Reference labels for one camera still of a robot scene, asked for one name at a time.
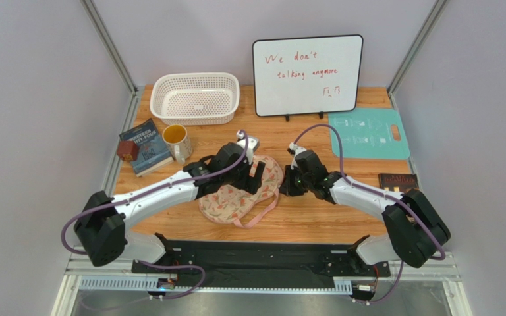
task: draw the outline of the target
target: book cover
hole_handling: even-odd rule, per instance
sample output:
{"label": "book cover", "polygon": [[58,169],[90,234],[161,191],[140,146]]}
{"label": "book cover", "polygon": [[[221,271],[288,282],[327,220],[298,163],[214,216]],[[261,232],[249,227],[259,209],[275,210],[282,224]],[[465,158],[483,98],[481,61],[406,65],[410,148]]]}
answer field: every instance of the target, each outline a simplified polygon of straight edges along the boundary
{"label": "book cover", "polygon": [[418,189],[416,174],[380,173],[378,178],[379,186],[384,190],[407,193],[411,189]]}
{"label": "book cover", "polygon": [[136,176],[144,176],[173,161],[167,144],[151,118],[119,137],[121,140],[132,140],[139,147],[138,159],[130,162]]}

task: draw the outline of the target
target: yellow mug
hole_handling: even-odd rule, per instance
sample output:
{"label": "yellow mug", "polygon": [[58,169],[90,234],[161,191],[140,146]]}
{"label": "yellow mug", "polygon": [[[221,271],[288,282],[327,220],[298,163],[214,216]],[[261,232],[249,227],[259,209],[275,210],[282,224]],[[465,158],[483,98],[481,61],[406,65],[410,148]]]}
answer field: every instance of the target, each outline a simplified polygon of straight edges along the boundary
{"label": "yellow mug", "polygon": [[186,159],[192,155],[192,147],[186,128],[178,124],[169,125],[163,130],[161,136],[173,158],[184,165]]}

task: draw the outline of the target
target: gray wall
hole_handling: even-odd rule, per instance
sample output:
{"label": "gray wall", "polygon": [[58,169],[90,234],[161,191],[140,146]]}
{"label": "gray wall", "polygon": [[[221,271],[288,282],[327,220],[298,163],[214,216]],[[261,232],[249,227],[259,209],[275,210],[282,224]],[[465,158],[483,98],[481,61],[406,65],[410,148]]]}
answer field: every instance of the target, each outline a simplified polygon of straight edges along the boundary
{"label": "gray wall", "polygon": [[126,91],[79,1],[0,1],[0,315],[49,315]]}
{"label": "gray wall", "polygon": [[360,84],[393,79],[434,0],[94,0],[138,85],[224,71],[253,83],[255,40],[362,34]]}
{"label": "gray wall", "polygon": [[506,1],[451,1],[395,99],[475,315],[506,315]]}

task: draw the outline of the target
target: bag strap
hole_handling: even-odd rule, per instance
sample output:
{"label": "bag strap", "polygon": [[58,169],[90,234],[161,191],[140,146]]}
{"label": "bag strap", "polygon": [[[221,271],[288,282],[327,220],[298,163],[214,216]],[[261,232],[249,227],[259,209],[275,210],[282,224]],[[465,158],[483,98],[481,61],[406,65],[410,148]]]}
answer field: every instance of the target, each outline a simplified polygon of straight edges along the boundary
{"label": "bag strap", "polygon": [[267,206],[261,213],[257,214],[257,216],[255,216],[251,221],[249,221],[249,223],[243,225],[239,219],[236,219],[235,221],[233,221],[233,224],[237,227],[240,227],[240,228],[245,228],[245,229],[252,228],[263,218],[263,216],[265,216],[266,213],[269,213],[272,209],[274,209],[276,207],[277,202],[278,202],[278,194],[279,194],[279,190],[277,189],[275,192],[275,199],[274,199],[273,203],[270,203],[269,206]]}

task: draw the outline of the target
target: handwriting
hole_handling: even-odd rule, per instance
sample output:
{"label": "handwriting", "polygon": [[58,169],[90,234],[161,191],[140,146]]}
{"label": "handwriting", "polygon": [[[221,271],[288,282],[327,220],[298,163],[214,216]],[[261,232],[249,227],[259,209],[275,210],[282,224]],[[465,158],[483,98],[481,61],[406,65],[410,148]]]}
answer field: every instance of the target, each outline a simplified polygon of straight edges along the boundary
{"label": "handwriting", "polygon": [[302,78],[302,80],[306,79],[305,72],[297,72],[294,70],[288,70],[286,72],[279,71],[277,76],[279,79],[282,79],[282,78]]}
{"label": "handwriting", "polygon": [[278,57],[278,54],[276,55],[270,55],[269,57],[265,57],[265,61],[267,61],[267,64],[272,62],[272,61],[275,61],[276,60],[276,57]]}
{"label": "handwriting", "polygon": [[318,52],[317,51],[311,51],[309,54],[300,54],[300,51],[296,51],[296,55],[294,56],[295,61],[307,61],[310,59],[310,55],[313,56],[313,58],[318,58]]}
{"label": "handwriting", "polygon": [[[267,62],[267,64],[270,64],[270,62],[276,61],[277,57],[278,57],[278,54],[270,55],[269,57],[265,57],[265,61]],[[284,63],[284,59],[282,57],[280,57],[280,59],[278,61],[279,61],[279,63]]]}
{"label": "handwriting", "polygon": [[[341,87],[340,86],[335,86],[335,89],[333,90],[333,94],[341,94]],[[330,90],[329,90],[329,87],[324,87],[323,88],[323,96],[327,96],[327,97],[333,97]]]}
{"label": "handwriting", "polygon": [[314,76],[317,76],[319,75],[320,78],[323,78],[323,75],[324,74],[336,74],[338,73],[339,71],[337,69],[324,69],[324,70],[317,70],[317,71],[314,71],[312,74]]}

